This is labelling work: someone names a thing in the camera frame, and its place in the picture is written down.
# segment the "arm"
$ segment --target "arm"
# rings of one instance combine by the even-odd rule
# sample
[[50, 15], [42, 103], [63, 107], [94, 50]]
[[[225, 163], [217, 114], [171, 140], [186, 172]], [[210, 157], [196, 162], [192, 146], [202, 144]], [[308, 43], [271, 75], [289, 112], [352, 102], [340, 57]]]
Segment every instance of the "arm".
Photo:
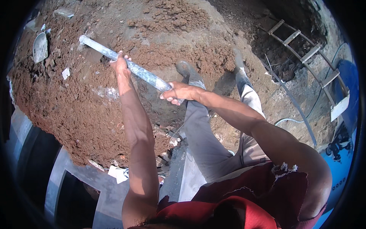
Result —
[[123, 123], [131, 149], [130, 189], [122, 207], [123, 227], [128, 228], [156, 215], [159, 182], [154, 154], [155, 140], [150, 120], [137, 96], [131, 72], [121, 51], [117, 61], [111, 61], [111, 66], [117, 74]]
[[310, 146], [300, 143], [286, 130], [268, 123], [263, 116], [238, 100], [217, 95], [202, 88], [176, 81], [172, 89], [160, 98], [179, 105], [176, 99], [196, 100], [213, 109], [236, 129], [255, 138], [259, 146], [275, 165], [287, 163], [298, 166], [299, 172], [308, 174], [308, 190], [300, 212], [300, 221], [315, 217], [327, 202], [332, 186], [329, 166]]

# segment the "hair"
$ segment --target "hair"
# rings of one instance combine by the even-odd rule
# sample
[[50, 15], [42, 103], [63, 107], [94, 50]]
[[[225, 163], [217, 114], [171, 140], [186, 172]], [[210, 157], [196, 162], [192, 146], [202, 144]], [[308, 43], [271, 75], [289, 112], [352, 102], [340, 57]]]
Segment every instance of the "hair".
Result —
[[140, 226], [149, 224], [166, 224], [179, 229], [244, 228], [244, 222], [241, 221], [238, 211], [228, 203], [219, 205], [212, 216], [201, 224], [190, 222], [187, 219], [181, 219], [178, 216], [173, 216], [169, 218], [154, 217], [147, 219], [142, 222]]

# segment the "ladder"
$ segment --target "ladder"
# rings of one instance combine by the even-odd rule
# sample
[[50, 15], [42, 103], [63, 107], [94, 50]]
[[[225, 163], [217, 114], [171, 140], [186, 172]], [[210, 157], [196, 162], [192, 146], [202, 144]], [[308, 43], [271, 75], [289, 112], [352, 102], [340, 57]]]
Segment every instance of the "ladder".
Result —
[[[278, 23], [269, 31], [266, 31], [262, 26], [258, 25], [258, 27], [262, 30], [264, 30], [265, 32], [267, 32], [269, 35], [271, 35], [272, 37], [274, 37], [276, 40], [278, 40], [280, 43], [282, 43], [285, 47], [287, 47], [300, 61], [301, 63], [303, 63], [305, 65], [305, 67], [310, 71], [310, 73], [314, 76], [314, 78], [316, 79], [316, 81], [319, 83], [319, 85], [321, 86], [321, 88], [324, 90], [325, 95], [327, 96], [329, 103], [330, 103], [330, 121], [333, 122], [336, 118], [338, 118], [338, 116], [340, 116], [348, 107], [349, 101], [350, 101], [350, 90], [349, 88], [344, 84], [339, 70], [337, 68], [335, 68], [333, 66], [333, 64], [330, 62], [330, 60], [324, 55], [324, 53], [320, 50], [320, 44], [315, 44], [313, 43], [309, 38], [307, 38], [304, 34], [301, 33], [300, 30], [295, 29], [294, 27], [288, 25], [285, 23], [285, 21], [282, 20], [277, 20], [273, 17], [270, 17], [269, 15], [266, 16], [266, 18], [270, 18], [274, 21], [278, 21]], [[281, 26], [284, 25], [290, 29], [292, 29], [294, 31], [293, 34], [291, 34], [286, 40], [281, 40], [278, 36], [274, 35], [273, 33]], [[297, 36], [301, 36], [302, 38], [304, 38], [306, 41], [308, 41], [313, 48], [306, 53], [304, 56], [300, 56], [295, 50], [293, 50], [290, 46], [289, 43], [295, 39]], [[321, 81], [317, 74], [314, 72], [313, 69], [310, 68], [310, 66], [306, 63], [307, 60], [309, 60], [315, 53], [319, 53], [324, 60], [329, 64], [330, 68], [333, 70], [333, 72], [330, 74], [330, 76], [328, 78], [326, 78], [325, 80]], [[342, 94], [343, 94], [343, 99], [335, 104], [333, 98], [330, 96], [330, 93], [328, 91], [328, 89], [326, 88], [326, 86], [328, 84], [330, 84], [333, 80], [335, 79], [339, 80], [339, 84], [341, 86], [342, 89]]]

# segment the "hose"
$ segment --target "hose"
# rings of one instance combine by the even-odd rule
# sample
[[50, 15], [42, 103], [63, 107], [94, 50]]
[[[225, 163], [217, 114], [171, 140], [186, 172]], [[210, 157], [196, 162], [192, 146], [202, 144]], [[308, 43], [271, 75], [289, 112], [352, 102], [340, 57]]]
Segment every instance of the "hose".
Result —
[[[335, 60], [335, 58], [336, 58], [336, 56], [337, 56], [337, 54], [338, 54], [339, 50], [343, 47], [343, 45], [344, 45], [344, 44], [347, 44], [347, 43], [346, 43], [346, 42], [344, 42], [343, 44], [341, 44], [341, 45], [338, 47], [338, 49], [337, 49], [337, 51], [336, 51], [336, 54], [334, 54], [334, 57], [333, 57], [333, 59], [332, 59], [332, 64], [333, 64], [333, 62], [334, 62], [334, 60]], [[325, 79], [328, 77], [329, 70], [330, 70], [330, 67], [328, 68], [328, 71], [327, 71], [327, 73], [326, 73]], [[310, 110], [310, 112], [309, 112], [309, 114], [306, 116], [306, 118], [308, 118], [308, 117], [311, 115], [311, 113], [313, 112], [313, 110], [314, 110], [314, 107], [315, 107], [316, 103], [319, 101], [319, 98], [320, 98], [321, 92], [322, 92], [322, 89], [320, 89], [320, 91], [319, 91], [319, 95], [318, 95], [318, 98], [317, 98], [317, 100], [315, 101], [315, 103], [314, 103], [314, 105], [313, 105], [312, 109]], [[297, 122], [297, 123], [302, 123], [302, 122], [304, 122], [304, 120], [298, 121], [298, 120], [295, 120], [295, 119], [292, 119], [292, 118], [283, 118], [283, 119], [280, 119], [280, 120], [278, 120], [277, 122], [275, 122], [275, 123], [274, 123], [274, 125], [275, 125], [275, 126], [277, 126], [279, 123], [281, 123], [281, 122], [283, 122], [283, 121], [293, 121], [293, 122]]]

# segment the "trousers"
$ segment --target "trousers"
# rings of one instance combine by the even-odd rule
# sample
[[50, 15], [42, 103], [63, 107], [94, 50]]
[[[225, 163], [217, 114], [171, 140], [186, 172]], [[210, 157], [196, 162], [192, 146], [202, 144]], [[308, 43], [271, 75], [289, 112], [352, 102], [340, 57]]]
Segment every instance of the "trousers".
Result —
[[[258, 94], [252, 87], [244, 86], [240, 100], [265, 117]], [[269, 159], [257, 141], [244, 133], [240, 134], [235, 155], [225, 149], [212, 133], [207, 108], [199, 102], [188, 101], [184, 129], [191, 154], [208, 183]]]

